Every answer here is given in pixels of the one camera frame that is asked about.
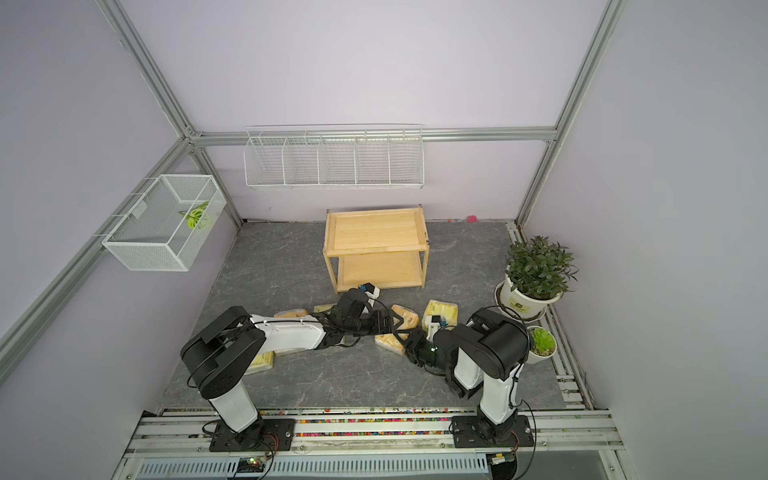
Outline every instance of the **wooden shelf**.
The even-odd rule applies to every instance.
[[[329,212],[323,255],[336,292],[364,283],[378,288],[424,286],[429,261],[424,212],[420,205],[397,210]],[[338,279],[331,257],[339,258]]]

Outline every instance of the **lower wooden shelf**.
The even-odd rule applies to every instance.
[[[364,253],[339,257],[337,292],[346,292],[364,283],[378,288],[423,286],[420,252]]]

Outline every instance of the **red wire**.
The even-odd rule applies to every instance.
[[[512,435],[514,435],[515,439],[517,439],[517,441],[518,441],[518,444],[515,445],[515,447],[512,449],[512,453],[515,453],[515,452],[518,451],[518,447],[520,446],[520,437],[518,437],[518,434],[515,433],[515,430],[512,430]]]
[[[272,456],[270,457],[270,458],[272,458],[272,457],[274,457],[274,456],[277,454],[277,449],[279,449],[279,448],[280,448],[280,439],[278,439],[278,438],[277,438],[277,435],[272,435],[271,433],[270,433],[270,434],[267,434],[267,435],[265,435],[265,436],[266,436],[266,437],[270,437],[270,438],[273,440],[273,443],[275,444],[275,450],[274,450],[274,453],[273,453],[273,454],[272,454]]]

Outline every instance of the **ventilation grille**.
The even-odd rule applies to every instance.
[[[149,478],[232,478],[238,458],[148,458],[137,480]],[[488,473],[484,454],[311,455],[278,457],[270,477],[374,477],[383,475]],[[240,472],[236,478],[258,478]]]

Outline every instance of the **gray marble floor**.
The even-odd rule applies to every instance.
[[[427,223],[431,244],[424,288],[383,290],[387,305],[398,303],[417,313],[430,299],[457,303],[460,322],[492,304],[493,289],[504,276],[509,235],[503,222]],[[246,223],[211,290],[195,332],[232,305],[269,316],[281,310],[334,303],[323,260],[324,223]],[[196,389],[187,388],[188,371],[180,362],[161,401],[166,408],[208,407]],[[354,348],[305,351],[275,358],[270,370],[245,376],[259,407],[446,407],[475,406],[481,394],[461,400],[442,378],[432,376],[404,356],[374,344],[372,337]],[[563,409],[550,362],[526,366],[519,398],[535,409]]]

